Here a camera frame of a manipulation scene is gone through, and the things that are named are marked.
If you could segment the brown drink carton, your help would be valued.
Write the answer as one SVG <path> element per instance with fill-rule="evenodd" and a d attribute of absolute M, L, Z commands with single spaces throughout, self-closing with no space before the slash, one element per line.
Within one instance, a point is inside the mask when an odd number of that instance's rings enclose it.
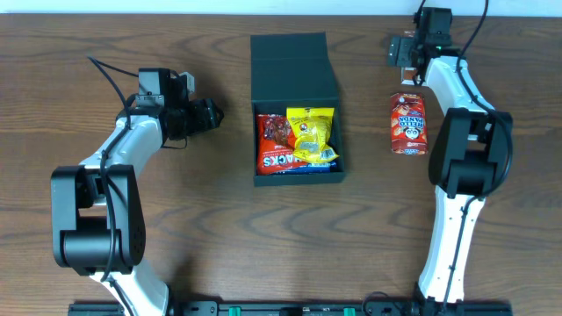
<path fill-rule="evenodd" d="M 415 31 L 404 31 L 402 36 L 405 38 L 413 38 Z M 402 67 L 400 70 L 401 83 L 406 85 L 413 85 L 414 78 L 417 76 L 416 68 L 412 67 Z"/>

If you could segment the Hello Panda biscuit box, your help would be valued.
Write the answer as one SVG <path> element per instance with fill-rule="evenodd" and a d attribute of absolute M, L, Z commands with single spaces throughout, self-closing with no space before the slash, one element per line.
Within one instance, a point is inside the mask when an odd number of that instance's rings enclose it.
<path fill-rule="evenodd" d="M 425 100 L 422 94 L 399 92 L 391 96 L 391 150 L 395 154 L 429 152 Z"/>

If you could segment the red Hacks candy bag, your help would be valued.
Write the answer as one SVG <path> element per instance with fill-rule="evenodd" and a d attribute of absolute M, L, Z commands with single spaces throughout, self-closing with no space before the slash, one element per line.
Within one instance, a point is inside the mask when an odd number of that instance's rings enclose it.
<path fill-rule="evenodd" d="M 285 173 L 307 165 L 293 154 L 296 138 L 286 116 L 258 114 L 256 125 L 256 172 L 259 176 Z"/>

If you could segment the black gift box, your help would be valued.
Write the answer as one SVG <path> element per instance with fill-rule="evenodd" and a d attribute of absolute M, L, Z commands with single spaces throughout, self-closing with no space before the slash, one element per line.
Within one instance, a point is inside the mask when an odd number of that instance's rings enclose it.
<path fill-rule="evenodd" d="M 324 32 L 253 35 L 251 109 L 253 115 L 285 115 L 288 108 L 333 108 L 328 141 L 339 155 L 329 172 L 254 174 L 254 185 L 281 186 L 340 183 L 346 176 L 341 106 L 335 73 L 328 58 Z"/>

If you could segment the yellow snack bag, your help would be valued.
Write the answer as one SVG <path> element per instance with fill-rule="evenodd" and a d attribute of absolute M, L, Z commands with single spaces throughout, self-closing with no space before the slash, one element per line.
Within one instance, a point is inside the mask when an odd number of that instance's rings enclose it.
<path fill-rule="evenodd" d="M 295 157 L 309 163 L 328 163 L 339 155 L 328 144 L 334 108 L 287 108 L 286 117 L 295 136 Z"/>

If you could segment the blue cookie packet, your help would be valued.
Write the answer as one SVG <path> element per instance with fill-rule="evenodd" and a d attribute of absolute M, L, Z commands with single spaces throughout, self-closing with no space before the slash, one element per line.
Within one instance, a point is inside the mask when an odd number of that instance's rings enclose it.
<path fill-rule="evenodd" d="M 337 166 L 336 162 L 323 162 L 323 163 L 307 163 L 305 165 L 281 171 L 281 174 L 314 174 L 314 173 L 329 173 L 331 169 Z"/>

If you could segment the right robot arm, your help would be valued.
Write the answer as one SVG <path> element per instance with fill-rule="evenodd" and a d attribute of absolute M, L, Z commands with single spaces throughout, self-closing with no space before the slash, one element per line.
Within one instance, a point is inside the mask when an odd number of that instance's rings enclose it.
<path fill-rule="evenodd" d="M 514 146 L 513 119 L 496 111 L 470 77 L 466 49 L 452 44 L 448 8 L 420 5 L 412 35 L 391 40 L 387 63 L 404 84 L 429 87 L 444 119 L 429 157 L 436 216 L 429 254 L 408 315 L 509 315 L 508 303 L 464 300 L 472 233 L 486 198 L 505 181 Z"/>

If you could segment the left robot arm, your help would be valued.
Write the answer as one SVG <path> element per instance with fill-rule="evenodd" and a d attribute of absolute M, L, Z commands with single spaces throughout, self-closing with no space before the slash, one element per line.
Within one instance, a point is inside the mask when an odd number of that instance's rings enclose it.
<path fill-rule="evenodd" d="M 124 315 L 181 315 L 170 287 L 144 257 L 146 226 L 137 179 L 169 140 L 220 126 L 212 99 L 192 99 L 195 79 L 168 68 L 142 68 L 139 89 L 122 97 L 115 128 L 90 157 L 51 175 L 56 263 L 102 284 Z"/>

